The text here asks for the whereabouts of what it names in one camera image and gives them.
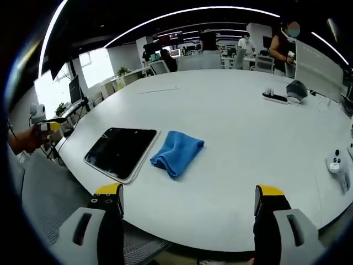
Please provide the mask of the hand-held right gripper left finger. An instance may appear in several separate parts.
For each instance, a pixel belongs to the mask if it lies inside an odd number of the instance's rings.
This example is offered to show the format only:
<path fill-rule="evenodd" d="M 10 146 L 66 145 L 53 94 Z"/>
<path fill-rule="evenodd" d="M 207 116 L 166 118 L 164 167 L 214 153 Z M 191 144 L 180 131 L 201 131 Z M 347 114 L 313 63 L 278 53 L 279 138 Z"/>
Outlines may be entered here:
<path fill-rule="evenodd" d="M 124 264 L 123 185 L 100 187 L 59 228 L 51 252 L 61 264 Z"/>

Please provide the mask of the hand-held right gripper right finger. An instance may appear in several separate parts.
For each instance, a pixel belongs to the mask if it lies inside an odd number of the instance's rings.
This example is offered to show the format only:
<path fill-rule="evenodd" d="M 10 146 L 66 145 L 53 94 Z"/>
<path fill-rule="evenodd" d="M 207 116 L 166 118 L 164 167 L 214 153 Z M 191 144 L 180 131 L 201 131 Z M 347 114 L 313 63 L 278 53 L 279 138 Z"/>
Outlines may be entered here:
<path fill-rule="evenodd" d="M 323 254 L 318 229 L 280 189 L 256 186 L 254 217 L 254 264 L 313 264 Z"/>

